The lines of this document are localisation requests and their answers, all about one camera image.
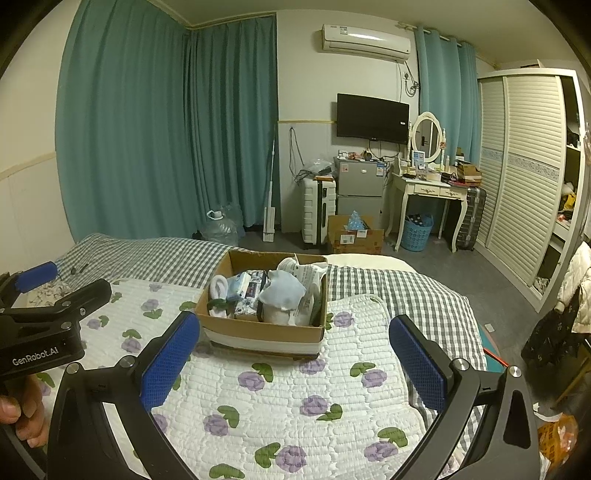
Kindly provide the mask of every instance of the cardboard box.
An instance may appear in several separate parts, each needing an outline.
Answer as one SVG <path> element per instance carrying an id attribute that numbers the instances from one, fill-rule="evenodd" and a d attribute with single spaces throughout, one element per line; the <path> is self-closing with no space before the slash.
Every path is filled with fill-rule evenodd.
<path id="1" fill-rule="evenodd" d="M 480 183 L 482 182 L 482 173 L 473 163 L 461 163 L 456 168 L 457 178 L 466 183 Z"/>
<path id="2" fill-rule="evenodd" d="M 346 225 L 349 215 L 329 216 L 328 237 L 330 252 L 334 254 L 381 255 L 384 231 L 374 228 L 374 218 L 362 215 L 361 219 L 369 226 L 368 230 L 349 231 Z"/>
<path id="3" fill-rule="evenodd" d="M 232 277 L 246 270 L 276 270 L 277 265 L 295 254 L 283 252 L 241 252 L 230 250 L 218 263 L 214 275 Z M 300 264 L 326 262 L 319 255 L 298 254 Z M 206 288 L 195 314 L 207 337 L 215 343 L 241 350 L 273 353 L 287 356 L 312 356 L 320 353 L 326 321 L 326 296 L 328 292 L 326 275 L 322 279 L 322 307 L 312 326 L 273 325 L 252 319 L 231 319 L 212 317 L 207 309 L 209 289 Z"/>

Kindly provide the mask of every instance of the sliding closet door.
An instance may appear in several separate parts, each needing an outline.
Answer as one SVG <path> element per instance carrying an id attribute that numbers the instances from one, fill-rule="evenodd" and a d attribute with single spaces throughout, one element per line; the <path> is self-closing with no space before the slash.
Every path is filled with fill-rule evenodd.
<path id="1" fill-rule="evenodd" d="M 486 191 L 486 202 L 477 240 L 485 245 L 496 208 L 496 198 L 501 183 L 501 171 L 505 152 L 505 90 L 503 78 L 480 81 L 482 102 L 482 149 L 479 168 L 482 172 L 481 187 Z"/>
<path id="2" fill-rule="evenodd" d="M 526 285 L 538 272 L 556 220 L 566 150 L 559 77 L 505 77 L 506 165 L 488 248 Z"/>

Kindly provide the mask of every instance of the clothing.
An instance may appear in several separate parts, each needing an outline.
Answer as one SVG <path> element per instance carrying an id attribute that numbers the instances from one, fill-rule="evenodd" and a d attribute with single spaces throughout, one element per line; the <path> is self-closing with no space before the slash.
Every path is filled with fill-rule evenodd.
<path id="1" fill-rule="evenodd" d="M 585 242 L 579 246 L 570 261 L 554 309 L 558 313 L 563 313 L 565 306 L 570 304 L 576 293 L 580 298 L 572 332 L 591 333 L 591 248 Z"/>
<path id="2" fill-rule="evenodd" d="M 542 318 L 531 332 L 521 350 L 521 358 L 536 367 L 558 365 L 565 356 L 576 357 L 579 345 L 586 335 L 571 333 L 574 319 L 579 311 L 579 291 L 575 291 L 564 312 L 552 310 Z"/>

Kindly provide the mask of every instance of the vanity table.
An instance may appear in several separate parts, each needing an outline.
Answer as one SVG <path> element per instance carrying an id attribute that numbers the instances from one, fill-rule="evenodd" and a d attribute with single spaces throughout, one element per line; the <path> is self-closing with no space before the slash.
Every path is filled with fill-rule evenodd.
<path id="1" fill-rule="evenodd" d="M 420 195 L 424 197 L 441 198 L 446 201 L 443 210 L 443 218 L 441 219 L 441 226 L 439 227 L 439 238 L 441 238 L 443 226 L 445 225 L 445 221 L 447 219 L 449 202 L 451 200 L 459 200 L 462 203 L 462 211 L 460 213 L 460 218 L 457 220 L 456 230 L 453 233 L 452 239 L 452 252 L 456 252 L 457 234 L 460 232 L 460 227 L 464 221 L 464 217 L 466 216 L 466 211 L 468 209 L 467 189 L 462 187 L 454 187 L 441 181 L 407 179 L 400 175 L 392 176 L 394 199 L 390 204 L 390 222 L 388 224 L 388 229 L 386 230 L 386 236 L 390 235 L 392 232 L 392 229 L 396 224 L 396 215 L 398 212 L 400 214 L 400 224 L 398 229 L 398 239 L 396 240 L 396 247 L 394 248 L 394 251 L 398 251 L 400 248 L 400 242 L 402 241 L 402 232 L 404 231 L 404 219 L 406 217 L 408 196 Z M 400 194 L 402 194 L 402 204 L 400 210 L 398 210 L 395 204 L 397 203 L 396 199 L 400 196 Z"/>

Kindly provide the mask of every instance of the ceiling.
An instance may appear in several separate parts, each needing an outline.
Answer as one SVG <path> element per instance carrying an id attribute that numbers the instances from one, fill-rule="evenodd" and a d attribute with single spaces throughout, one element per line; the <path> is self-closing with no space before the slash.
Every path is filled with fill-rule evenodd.
<path id="1" fill-rule="evenodd" d="M 282 9 L 322 9 L 390 18 L 438 29 L 472 43 L 496 63 L 576 60 L 566 40 L 529 0 L 150 0 L 195 26 Z"/>

